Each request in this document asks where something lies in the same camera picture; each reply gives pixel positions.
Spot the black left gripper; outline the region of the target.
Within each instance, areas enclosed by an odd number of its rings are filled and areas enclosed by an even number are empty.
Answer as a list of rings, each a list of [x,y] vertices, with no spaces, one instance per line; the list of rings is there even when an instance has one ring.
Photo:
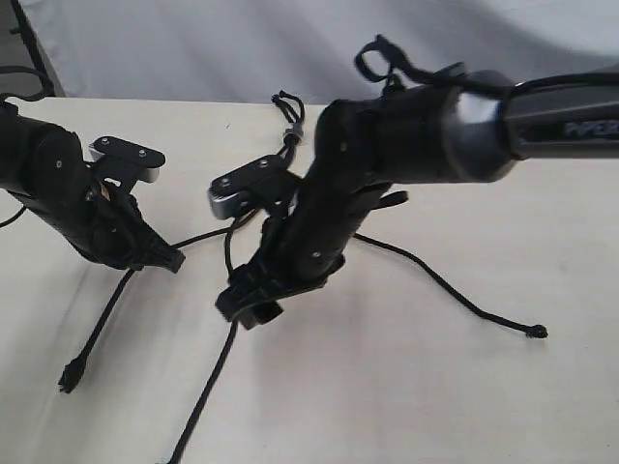
[[[144,221],[135,198],[111,183],[99,183],[91,207],[81,255],[116,270],[156,267],[177,274],[185,254],[167,243]]]

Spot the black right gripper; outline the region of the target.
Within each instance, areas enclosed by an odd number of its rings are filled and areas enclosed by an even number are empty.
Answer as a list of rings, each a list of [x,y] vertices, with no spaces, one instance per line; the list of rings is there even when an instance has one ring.
[[[303,212],[269,215],[259,247],[237,267],[216,308],[246,330],[282,315],[280,301],[323,287],[344,264],[346,213]]]

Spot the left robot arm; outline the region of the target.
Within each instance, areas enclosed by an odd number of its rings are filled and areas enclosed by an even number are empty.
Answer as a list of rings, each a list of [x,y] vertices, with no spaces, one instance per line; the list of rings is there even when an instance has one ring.
[[[143,218],[132,194],[153,183],[163,153],[111,135],[83,157],[78,135],[1,104],[1,188],[86,260],[116,270],[157,267],[177,273],[184,254]]]

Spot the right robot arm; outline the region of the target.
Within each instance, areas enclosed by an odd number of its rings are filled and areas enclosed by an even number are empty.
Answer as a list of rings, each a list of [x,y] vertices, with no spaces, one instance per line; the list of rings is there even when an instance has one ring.
[[[474,81],[333,101],[317,120],[305,175],[269,156],[216,179],[209,198],[218,218],[268,215],[258,250],[217,299],[221,315],[253,328],[278,317],[281,300],[322,287],[368,214],[401,201],[396,184],[487,184],[523,160],[617,157],[616,74],[511,86],[479,72]]]

